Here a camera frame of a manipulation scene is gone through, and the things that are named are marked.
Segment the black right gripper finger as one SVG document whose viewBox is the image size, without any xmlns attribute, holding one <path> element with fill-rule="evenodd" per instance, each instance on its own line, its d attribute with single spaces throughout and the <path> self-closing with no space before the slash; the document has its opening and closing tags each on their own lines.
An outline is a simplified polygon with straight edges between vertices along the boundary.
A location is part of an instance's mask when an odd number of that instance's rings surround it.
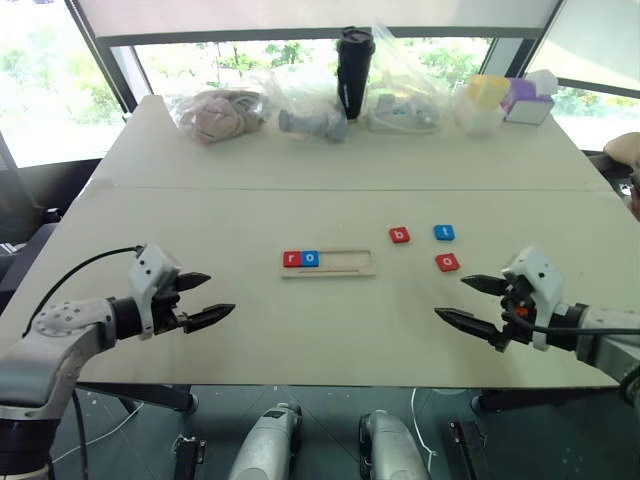
<svg viewBox="0 0 640 480">
<path fill-rule="evenodd" d="M 438 307 L 434 312 L 447 324 L 466 334 L 488 343 L 494 343 L 498 339 L 499 330 L 494 324 L 480 320 L 468 312 L 450 307 Z"/>
<path fill-rule="evenodd" d="M 508 281 L 504 278 L 485 274 L 473 274 L 461 278 L 465 285 L 492 296 L 504 296 L 508 289 Z"/>
</svg>

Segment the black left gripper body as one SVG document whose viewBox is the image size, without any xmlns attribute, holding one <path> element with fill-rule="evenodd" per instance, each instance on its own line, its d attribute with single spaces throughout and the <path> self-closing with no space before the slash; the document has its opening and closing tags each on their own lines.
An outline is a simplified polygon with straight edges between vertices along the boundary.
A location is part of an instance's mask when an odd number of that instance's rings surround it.
<svg viewBox="0 0 640 480">
<path fill-rule="evenodd" d="M 177 278 L 157 290 L 152 297 L 153 334 L 160 335 L 174 329 L 188 334 L 188 316 L 178 311 L 180 293 L 191 289 L 187 278 Z"/>
</svg>

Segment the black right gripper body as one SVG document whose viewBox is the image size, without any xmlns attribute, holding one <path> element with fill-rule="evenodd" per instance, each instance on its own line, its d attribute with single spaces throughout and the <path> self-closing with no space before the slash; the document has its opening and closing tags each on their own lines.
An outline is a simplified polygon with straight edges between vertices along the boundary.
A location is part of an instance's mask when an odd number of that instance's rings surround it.
<svg viewBox="0 0 640 480">
<path fill-rule="evenodd" d="M 535 305 L 531 299 L 531 287 L 524 280 L 510 283 L 506 279 L 494 278 L 494 295 L 501 298 L 502 330 L 492 345 L 497 351 L 505 351 L 512 342 L 529 344 L 533 336 Z"/>
</svg>

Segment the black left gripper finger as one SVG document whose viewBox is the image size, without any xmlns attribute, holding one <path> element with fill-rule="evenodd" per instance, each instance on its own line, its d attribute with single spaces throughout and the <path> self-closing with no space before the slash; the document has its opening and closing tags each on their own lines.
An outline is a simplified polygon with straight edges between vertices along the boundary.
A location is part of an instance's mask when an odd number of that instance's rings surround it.
<svg viewBox="0 0 640 480">
<path fill-rule="evenodd" d="M 197 314 L 188 315 L 182 323 L 183 332 L 194 333 L 213 326 L 229 316 L 235 307 L 235 304 L 217 304 L 207 307 Z"/>
<path fill-rule="evenodd" d="M 174 280 L 174 289 L 177 292 L 192 290 L 209 281 L 210 279 L 210 275 L 200 272 L 182 273 L 179 274 Z"/>
</svg>

